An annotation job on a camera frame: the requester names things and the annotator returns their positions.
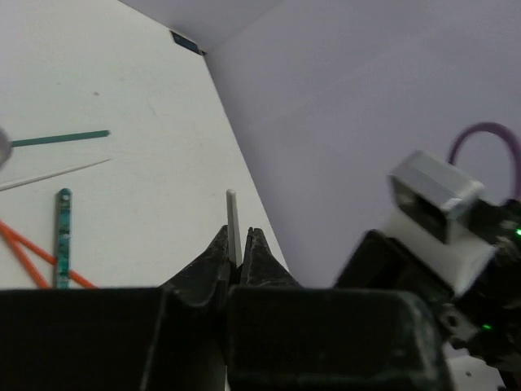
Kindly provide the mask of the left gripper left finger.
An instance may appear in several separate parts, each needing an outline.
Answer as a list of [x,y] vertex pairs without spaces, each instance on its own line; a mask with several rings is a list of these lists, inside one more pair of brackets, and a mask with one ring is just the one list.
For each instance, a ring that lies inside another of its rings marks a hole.
[[4,390],[223,390],[228,232],[153,288],[4,290]]

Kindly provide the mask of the green handled spoon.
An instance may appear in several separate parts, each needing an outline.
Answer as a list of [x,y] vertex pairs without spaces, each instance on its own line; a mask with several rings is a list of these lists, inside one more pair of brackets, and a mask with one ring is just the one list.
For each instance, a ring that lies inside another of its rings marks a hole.
[[71,252],[72,191],[62,188],[57,193],[55,227],[55,288],[69,288]]

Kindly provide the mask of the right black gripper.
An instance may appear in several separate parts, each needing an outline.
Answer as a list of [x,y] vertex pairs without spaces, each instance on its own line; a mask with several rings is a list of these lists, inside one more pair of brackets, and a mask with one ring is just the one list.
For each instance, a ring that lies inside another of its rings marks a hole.
[[520,388],[520,202],[480,200],[470,230],[496,248],[460,297],[399,240],[367,231],[335,282],[337,288],[411,292],[436,318],[442,340],[498,370],[501,389]]

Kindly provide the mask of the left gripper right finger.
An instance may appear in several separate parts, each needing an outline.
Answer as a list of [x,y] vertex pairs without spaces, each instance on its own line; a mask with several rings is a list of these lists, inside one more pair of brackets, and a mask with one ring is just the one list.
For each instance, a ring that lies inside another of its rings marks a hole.
[[227,301],[230,388],[453,389],[417,269],[401,245],[372,230],[334,286],[304,288],[251,229]]

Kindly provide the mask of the white chopstick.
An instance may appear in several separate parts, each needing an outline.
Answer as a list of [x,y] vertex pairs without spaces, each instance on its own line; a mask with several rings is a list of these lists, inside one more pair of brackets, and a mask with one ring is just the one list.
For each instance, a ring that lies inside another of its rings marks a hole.
[[239,268],[243,263],[243,255],[239,229],[237,196],[235,191],[232,189],[226,191],[226,208],[229,258],[235,267]]
[[96,165],[101,165],[101,164],[106,163],[106,162],[108,162],[110,160],[111,159],[99,160],[99,161],[95,161],[95,162],[92,162],[92,163],[89,163],[89,164],[76,165],[76,166],[69,167],[69,168],[66,168],[66,169],[57,170],[57,171],[54,171],[54,172],[51,172],[51,173],[48,173],[48,174],[42,174],[42,175],[39,175],[39,176],[36,176],[36,177],[31,177],[31,178],[26,178],[26,179],[18,179],[18,180],[14,180],[14,181],[10,181],[10,182],[2,182],[1,186],[0,186],[0,190],[1,191],[6,191],[6,190],[10,190],[10,189],[13,189],[13,188],[16,188],[16,187],[22,187],[22,186],[25,186],[25,185],[28,185],[28,184],[31,184],[31,183],[44,181],[44,180],[47,180],[47,179],[50,179],[50,178],[55,178],[55,177],[58,177],[58,176],[61,176],[61,175],[70,174],[70,173],[73,173],[73,172],[76,172],[76,171],[80,171],[80,170],[83,170],[83,169],[88,169],[90,167],[94,167]]

